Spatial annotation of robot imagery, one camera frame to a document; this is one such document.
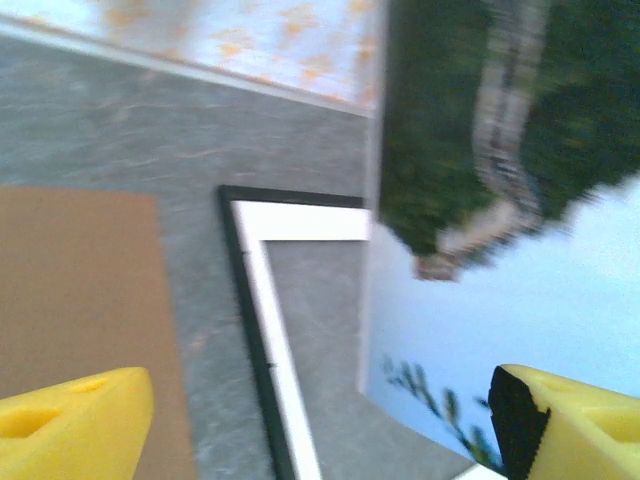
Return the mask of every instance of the sky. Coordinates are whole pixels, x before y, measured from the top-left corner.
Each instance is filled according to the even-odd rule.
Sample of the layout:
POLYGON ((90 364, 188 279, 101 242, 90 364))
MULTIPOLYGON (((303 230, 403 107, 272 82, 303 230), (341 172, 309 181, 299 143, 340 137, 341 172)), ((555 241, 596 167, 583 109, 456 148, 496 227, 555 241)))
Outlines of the sky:
POLYGON ((465 454, 439 420, 385 382, 381 362, 421 364, 437 399, 451 388, 465 431, 495 442, 488 394, 516 363, 640 396, 640 181, 576 209, 570 235, 523 238, 460 283, 413 278, 412 256, 384 226, 370 244, 368 397, 398 421, 465 454))

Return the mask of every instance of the cardboard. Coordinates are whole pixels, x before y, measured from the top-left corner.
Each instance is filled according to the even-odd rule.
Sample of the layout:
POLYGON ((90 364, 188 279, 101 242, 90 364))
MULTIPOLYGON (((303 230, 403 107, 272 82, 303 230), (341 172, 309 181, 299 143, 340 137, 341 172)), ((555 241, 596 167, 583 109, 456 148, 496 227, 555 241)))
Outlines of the cardboard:
POLYGON ((0 187, 0 398, 149 369, 156 410, 136 480, 196 479, 152 197, 0 187))

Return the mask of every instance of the gray floor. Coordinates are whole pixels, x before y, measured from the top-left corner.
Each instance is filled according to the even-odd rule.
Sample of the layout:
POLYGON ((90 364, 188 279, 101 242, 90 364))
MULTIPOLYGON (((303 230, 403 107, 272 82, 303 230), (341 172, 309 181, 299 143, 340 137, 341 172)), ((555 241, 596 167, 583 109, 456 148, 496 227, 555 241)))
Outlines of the gray floor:
MULTIPOLYGON (((272 478, 211 191, 216 185, 228 183, 361 195, 365 128, 364 119, 345 113, 154 74, 7 38, 0 42, 0 183, 157 196, 194 450, 203 479, 272 478)), ((334 263, 316 271, 309 283, 304 283, 305 270, 277 267, 280 283, 287 282, 290 275, 300 278, 287 284, 295 288, 282 287, 282 297, 295 302, 285 316, 290 321, 308 315, 324 318, 332 312, 329 317, 334 321, 345 317, 349 335, 353 335, 356 312, 353 306, 348 313, 342 309, 354 303, 356 290, 351 290, 350 300, 344 298, 331 311, 326 310, 332 308, 331 304, 313 296, 322 291, 313 282, 324 284, 338 278, 353 285, 357 265, 347 264, 349 272, 342 272, 330 252, 345 255, 345 246, 324 248, 332 249, 321 254, 334 263), (309 285, 312 293, 306 303, 298 304, 303 300, 301 284, 309 285)), ((296 249, 278 251, 277 261, 311 261, 311 257, 299 255, 296 249)), ((297 353, 300 361, 309 360, 304 355, 297 353)), ((307 388, 305 398, 318 405, 317 410, 310 408, 310 416, 315 425, 312 428, 322 432, 331 427, 322 425, 322 400, 313 399, 320 393, 307 388)), ((362 404, 353 408, 361 415, 369 407, 362 404)), ((388 422, 381 418, 372 422, 384 421, 388 422)), ((397 463, 394 438, 402 436, 382 437, 378 447, 371 439, 363 443, 361 439, 343 438, 342 453, 335 450, 335 445, 333 449, 322 446, 321 441, 321 460, 345 462, 333 478, 396 478, 396 474, 382 473, 397 471, 388 466, 367 470, 380 472, 378 476, 355 473, 365 471, 357 469, 358 463, 397 463), (365 445, 384 448, 388 454, 363 450, 365 445)), ((405 463, 411 456, 411 462, 424 466, 419 477, 404 478, 444 480, 467 465, 455 455, 427 447, 418 451, 395 445, 397 451, 411 452, 403 454, 407 456, 405 463)))

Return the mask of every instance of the tree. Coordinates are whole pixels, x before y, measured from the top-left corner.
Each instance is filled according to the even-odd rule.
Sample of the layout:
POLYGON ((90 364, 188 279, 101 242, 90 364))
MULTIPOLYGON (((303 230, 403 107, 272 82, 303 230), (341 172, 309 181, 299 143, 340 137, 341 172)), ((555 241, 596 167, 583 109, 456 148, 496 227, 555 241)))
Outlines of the tree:
MULTIPOLYGON (((420 365, 410 366, 407 362, 402 362, 396 368, 393 361, 387 357, 382 368, 387 382, 407 391, 426 406, 432 415, 444 423, 447 430, 460 442, 471 458, 497 473, 505 474, 500 453, 494 451, 487 441, 484 431, 474 425, 471 427, 470 433, 467 434, 460 426, 460 404, 453 390, 448 388, 444 390, 443 407, 441 407, 429 391, 424 369, 420 365)), ((474 401, 480 407, 489 409, 488 402, 483 398, 476 397, 474 401)))
MULTIPOLYGON (((471 151, 490 22, 481 1, 392 2, 380 220, 417 256, 494 201, 471 151)), ((520 150, 545 225, 640 172, 639 52, 636 2, 554 1, 520 150)))

